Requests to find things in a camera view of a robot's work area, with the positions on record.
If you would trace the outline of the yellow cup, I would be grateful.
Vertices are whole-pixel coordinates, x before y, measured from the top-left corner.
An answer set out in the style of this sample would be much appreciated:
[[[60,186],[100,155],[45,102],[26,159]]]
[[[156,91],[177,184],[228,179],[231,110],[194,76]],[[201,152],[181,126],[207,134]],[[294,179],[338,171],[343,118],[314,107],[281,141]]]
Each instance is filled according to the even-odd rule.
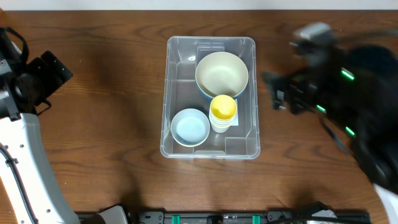
[[[218,95],[210,103],[210,114],[221,121],[233,119],[237,111],[237,103],[228,95]]]

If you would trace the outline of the beige bowl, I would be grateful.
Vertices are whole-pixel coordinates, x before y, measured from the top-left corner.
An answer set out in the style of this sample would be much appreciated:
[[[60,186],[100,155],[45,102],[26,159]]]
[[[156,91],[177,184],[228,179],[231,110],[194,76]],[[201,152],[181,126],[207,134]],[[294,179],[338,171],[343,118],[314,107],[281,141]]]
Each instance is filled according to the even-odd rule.
[[[198,63],[195,81],[210,96],[233,96],[246,88],[249,70],[238,56],[229,52],[214,52]]]

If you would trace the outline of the light blue cup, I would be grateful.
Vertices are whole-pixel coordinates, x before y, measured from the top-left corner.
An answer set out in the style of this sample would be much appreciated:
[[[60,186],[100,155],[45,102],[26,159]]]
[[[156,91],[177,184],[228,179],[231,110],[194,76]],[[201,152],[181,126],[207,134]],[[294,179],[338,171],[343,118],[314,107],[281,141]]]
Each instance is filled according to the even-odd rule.
[[[222,120],[219,120],[219,119],[216,119],[216,118],[210,116],[209,119],[212,124],[214,124],[215,126],[218,126],[218,127],[227,127],[227,126],[233,125],[233,123],[234,123],[234,118],[227,120],[227,121],[222,121]]]

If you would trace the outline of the clear plastic storage container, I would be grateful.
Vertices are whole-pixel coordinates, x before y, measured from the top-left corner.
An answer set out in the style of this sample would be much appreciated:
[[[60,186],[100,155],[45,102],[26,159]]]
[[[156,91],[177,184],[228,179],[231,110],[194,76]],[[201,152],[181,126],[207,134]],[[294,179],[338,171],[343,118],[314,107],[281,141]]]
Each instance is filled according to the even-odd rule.
[[[198,90],[198,62],[214,52],[238,56],[249,70],[244,95],[238,98],[239,126],[225,133],[213,130],[199,146],[185,147],[172,136],[170,125],[181,110],[195,108],[207,114],[210,101]],[[261,152],[257,103],[256,44],[250,37],[173,36],[167,42],[160,151],[173,159],[255,159]]]

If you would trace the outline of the grey bowl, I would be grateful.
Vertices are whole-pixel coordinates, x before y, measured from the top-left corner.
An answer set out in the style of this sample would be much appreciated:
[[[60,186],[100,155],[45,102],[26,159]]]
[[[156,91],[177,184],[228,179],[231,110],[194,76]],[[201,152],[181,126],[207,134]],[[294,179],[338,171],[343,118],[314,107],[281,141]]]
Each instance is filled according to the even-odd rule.
[[[179,111],[170,125],[173,138],[182,146],[195,147],[206,141],[210,134],[208,117],[200,110],[187,108]]]

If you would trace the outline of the cream white cup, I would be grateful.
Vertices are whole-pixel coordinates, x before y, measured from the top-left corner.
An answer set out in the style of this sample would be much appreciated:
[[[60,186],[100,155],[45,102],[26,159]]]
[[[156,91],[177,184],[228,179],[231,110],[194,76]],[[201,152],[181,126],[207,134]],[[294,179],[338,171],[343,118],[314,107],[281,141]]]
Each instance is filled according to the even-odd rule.
[[[225,133],[230,128],[230,125],[218,126],[213,123],[210,123],[210,124],[211,124],[213,131],[215,131],[216,133]]]

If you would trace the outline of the dark blue bowl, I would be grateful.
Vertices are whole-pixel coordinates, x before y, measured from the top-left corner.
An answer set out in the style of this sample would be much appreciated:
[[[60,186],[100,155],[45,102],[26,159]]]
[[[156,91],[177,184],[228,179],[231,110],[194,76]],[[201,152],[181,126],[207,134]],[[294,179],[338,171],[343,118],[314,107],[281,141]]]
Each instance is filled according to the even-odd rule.
[[[203,90],[201,90],[200,88],[198,88],[199,92],[207,99],[212,100],[215,96],[210,96],[209,94],[205,93]],[[246,89],[244,89],[243,91],[241,91],[240,93],[238,93],[237,95],[233,95],[231,96],[234,100],[238,99],[240,96],[244,95],[244,92],[246,91]]]

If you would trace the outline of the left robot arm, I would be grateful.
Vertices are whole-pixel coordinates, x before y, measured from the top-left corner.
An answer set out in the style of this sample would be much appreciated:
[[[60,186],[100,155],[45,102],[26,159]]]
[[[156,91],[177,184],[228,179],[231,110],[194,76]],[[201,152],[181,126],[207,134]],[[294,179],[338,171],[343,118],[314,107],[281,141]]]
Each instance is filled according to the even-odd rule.
[[[28,60],[25,39],[1,28],[1,181],[19,223],[123,223],[121,205],[76,214],[60,190],[47,159],[36,107],[73,76],[51,51]]]

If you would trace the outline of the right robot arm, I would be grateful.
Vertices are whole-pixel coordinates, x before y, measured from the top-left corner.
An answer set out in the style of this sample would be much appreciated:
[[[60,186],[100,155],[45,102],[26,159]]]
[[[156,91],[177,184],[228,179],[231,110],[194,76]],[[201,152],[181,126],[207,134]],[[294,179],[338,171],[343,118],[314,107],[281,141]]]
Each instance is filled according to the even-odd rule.
[[[397,57],[379,45],[344,50],[301,41],[306,66],[287,75],[264,72],[275,110],[317,114],[324,130],[334,124],[350,140],[350,153],[373,184],[390,223],[397,222]]]

